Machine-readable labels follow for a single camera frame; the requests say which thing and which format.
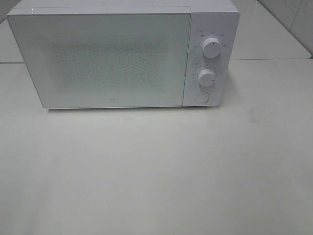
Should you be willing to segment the white upper power knob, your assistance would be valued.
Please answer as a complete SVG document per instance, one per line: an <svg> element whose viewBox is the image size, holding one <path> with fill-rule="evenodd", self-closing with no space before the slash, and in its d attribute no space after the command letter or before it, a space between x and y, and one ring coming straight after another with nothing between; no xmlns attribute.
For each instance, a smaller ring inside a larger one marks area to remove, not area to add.
<svg viewBox="0 0 313 235"><path fill-rule="evenodd" d="M222 42L217 37L208 37L202 42L201 48L206 58L215 58L221 53Z"/></svg>

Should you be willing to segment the white timer knob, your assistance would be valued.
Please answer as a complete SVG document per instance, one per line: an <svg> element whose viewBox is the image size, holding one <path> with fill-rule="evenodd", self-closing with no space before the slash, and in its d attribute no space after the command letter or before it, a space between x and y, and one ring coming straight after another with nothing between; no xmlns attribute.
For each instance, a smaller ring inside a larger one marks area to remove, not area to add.
<svg viewBox="0 0 313 235"><path fill-rule="evenodd" d="M203 69L198 73L198 83L202 87L210 87L215 83L215 74L210 69Z"/></svg>

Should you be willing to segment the round white door button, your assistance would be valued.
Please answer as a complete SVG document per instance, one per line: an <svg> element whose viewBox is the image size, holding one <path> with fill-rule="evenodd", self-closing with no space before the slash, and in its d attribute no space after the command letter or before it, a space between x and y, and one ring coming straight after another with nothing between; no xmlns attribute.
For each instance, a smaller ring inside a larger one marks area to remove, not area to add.
<svg viewBox="0 0 313 235"><path fill-rule="evenodd" d="M197 103L207 103L209 101L209 93L203 91L196 93L195 101Z"/></svg>

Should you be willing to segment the white microwave door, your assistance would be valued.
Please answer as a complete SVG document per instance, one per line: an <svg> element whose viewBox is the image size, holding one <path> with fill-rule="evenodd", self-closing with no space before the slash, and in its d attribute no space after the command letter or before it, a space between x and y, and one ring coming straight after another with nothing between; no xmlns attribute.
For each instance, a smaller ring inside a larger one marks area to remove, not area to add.
<svg viewBox="0 0 313 235"><path fill-rule="evenodd" d="M45 108L180 106L189 14L9 16Z"/></svg>

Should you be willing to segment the white microwave oven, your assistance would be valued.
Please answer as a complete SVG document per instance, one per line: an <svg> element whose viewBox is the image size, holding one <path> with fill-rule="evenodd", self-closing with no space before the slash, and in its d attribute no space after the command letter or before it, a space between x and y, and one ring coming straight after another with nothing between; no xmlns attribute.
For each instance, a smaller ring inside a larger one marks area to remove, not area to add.
<svg viewBox="0 0 313 235"><path fill-rule="evenodd" d="M7 14L47 109L218 106L229 0L22 0Z"/></svg>

